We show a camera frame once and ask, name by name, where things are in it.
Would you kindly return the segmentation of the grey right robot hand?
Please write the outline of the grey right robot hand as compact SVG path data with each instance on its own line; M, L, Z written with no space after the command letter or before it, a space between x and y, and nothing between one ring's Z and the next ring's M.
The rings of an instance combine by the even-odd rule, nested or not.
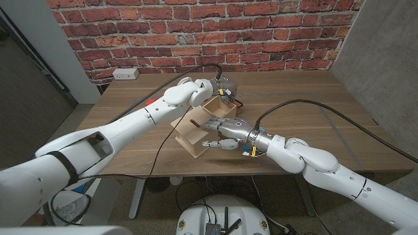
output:
M202 142L202 146L221 148L227 150L236 149L240 144L251 146L255 151L267 152L272 140L271 134L255 130L255 127L243 119L213 117L202 124L204 129L217 131L224 139Z

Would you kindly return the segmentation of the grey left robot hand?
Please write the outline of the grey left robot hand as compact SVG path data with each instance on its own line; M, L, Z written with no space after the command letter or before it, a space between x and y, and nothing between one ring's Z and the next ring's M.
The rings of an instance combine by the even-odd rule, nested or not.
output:
M221 76L220 79L211 79L213 96L218 96L224 104L235 101L238 85L230 78Z

